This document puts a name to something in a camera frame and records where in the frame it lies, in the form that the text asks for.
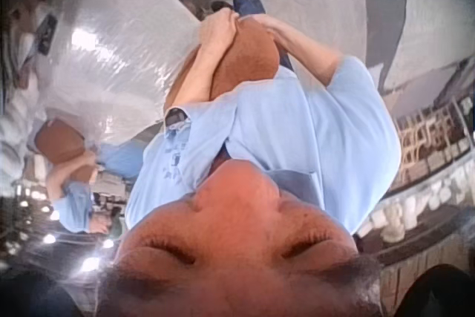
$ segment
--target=light blue shirt sleeve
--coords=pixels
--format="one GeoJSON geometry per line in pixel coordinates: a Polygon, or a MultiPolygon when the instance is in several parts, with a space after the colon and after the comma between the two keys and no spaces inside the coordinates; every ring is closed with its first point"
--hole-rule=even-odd
{"type": "Polygon", "coordinates": [[[70,232],[89,232],[93,211],[91,189],[87,183],[71,181],[65,185],[65,196],[53,202],[59,222],[70,232]]]}
{"type": "Polygon", "coordinates": [[[326,90],[315,81],[307,96],[325,210],[353,233],[396,176],[399,137],[370,73],[355,57],[344,59],[326,90]]]}

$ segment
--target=plastic wrap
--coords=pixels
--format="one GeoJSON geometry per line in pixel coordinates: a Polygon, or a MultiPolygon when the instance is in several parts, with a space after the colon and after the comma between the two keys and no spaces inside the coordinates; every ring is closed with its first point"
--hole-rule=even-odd
{"type": "Polygon", "coordinates": [[[124,143],[163,119],[199,22],[178,0],[47,0],[36,69],[45,106],[89,140],[124,143]]]}

